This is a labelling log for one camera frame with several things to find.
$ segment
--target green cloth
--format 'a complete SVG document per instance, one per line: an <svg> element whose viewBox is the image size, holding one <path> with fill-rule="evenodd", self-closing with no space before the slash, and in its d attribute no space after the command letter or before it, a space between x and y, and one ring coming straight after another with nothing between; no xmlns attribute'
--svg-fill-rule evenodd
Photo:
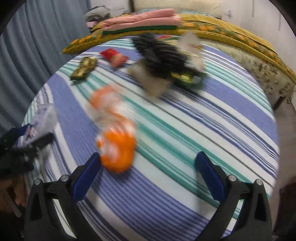
<svg viewBox="0 0 296 241"><path fill-rule="evenodd" d="M125 29L119 29L116 31L103 31L103 35L107 34L119 34L119 33L125 33L130 31L140 31L140 30L174 30L177 29L177 26L173 25L159 25L159 26L145 26L145 27L135 27L135 28L125 28Z"/></svg>

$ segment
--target bed leg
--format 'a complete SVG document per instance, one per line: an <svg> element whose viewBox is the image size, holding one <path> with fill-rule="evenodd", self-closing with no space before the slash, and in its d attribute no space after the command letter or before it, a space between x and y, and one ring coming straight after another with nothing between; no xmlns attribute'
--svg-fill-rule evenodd
<svg viewBox="0 0 296 241"><path fill-rule="evenodd" d="M276 111L279 108L279 106L282 104L284 99L285 97L282 97L282 96L279 97L279 99L276 101L276 103L272 107L273 111Z"/></svg>

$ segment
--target round table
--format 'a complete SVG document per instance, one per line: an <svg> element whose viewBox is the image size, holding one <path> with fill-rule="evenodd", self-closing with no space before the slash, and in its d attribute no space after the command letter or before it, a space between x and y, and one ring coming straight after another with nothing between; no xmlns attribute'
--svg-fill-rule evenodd
<svg viewBox="0 0 296 241"><path fill-rule="evenodd" d="M70 81L83 57L108 48L129 57L123 68L112 69L100 59L87 81ZM202 54L208 78L200 90L171 86L155 100L127 74L140 58L131 37L95 46L66 63L36 95L24 120L29 123L40 105L54 103L59 121L53 143L26 175L28 190L36 178L53 181L71 174L97 152L100 128L92 121L88 98L97 88L116 83L136 112L133 166L120 175L104 169L78 203L103 240L194 240L218 206L195 171L199 151L227 175L251 183L260 178L270 197L279 161L271 106L258 83L232 58L207 45ZM225 234L233 228L241 205L240 201Z"/></svg>

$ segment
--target curtain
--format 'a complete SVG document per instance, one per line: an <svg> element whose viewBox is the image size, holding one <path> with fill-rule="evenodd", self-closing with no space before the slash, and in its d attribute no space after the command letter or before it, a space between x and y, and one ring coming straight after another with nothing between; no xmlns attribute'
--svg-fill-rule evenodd
<svg viewBox="0 0 296 241"><path fill-rule="evenodd" d="M20 126L42 85L73 56L60 52L89 34L87 0L27 0L0 36L0 136Z"/></svg>

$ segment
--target yellow bedspread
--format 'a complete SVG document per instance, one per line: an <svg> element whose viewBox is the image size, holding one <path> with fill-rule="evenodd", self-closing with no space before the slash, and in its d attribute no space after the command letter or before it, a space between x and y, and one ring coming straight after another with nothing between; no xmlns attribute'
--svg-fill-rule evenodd
<svg viewBox="0 0 296 241"><path fill-rule="evenodd" d="M203 16L180 14L183 23L177 30L142 30L129 31L120 34L109 34L104 36L100 29L100 23L93 28L93 33L76 39L65 48L62 53L75 54L83 52L90 47L129 35L140 35L144 32L155 34L167 34L180 36L186 31L193 31L198 37L226 43L245 50L279 68L296 83L295 73L280 59L272 45L251 32L225 21Z"/></svg>

